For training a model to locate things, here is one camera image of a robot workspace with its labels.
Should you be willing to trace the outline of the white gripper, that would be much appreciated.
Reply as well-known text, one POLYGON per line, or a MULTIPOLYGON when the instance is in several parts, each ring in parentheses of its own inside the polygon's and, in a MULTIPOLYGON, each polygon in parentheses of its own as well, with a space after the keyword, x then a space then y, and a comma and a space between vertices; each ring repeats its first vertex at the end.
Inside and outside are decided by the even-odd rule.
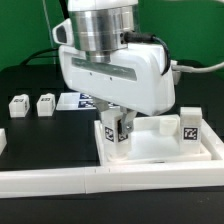
POLYGON ((137 112, 156 116, 175 103, 172 72, 164 69, 165 53, 160 45, 130 43, 112 52, 108 63, 91 63, 84 52, 62 45, 59 59, 67 86, 99 98, 93 100, 99 113, 109 109, 108 102, 122 106, 120 134, 133 131, 137 112))

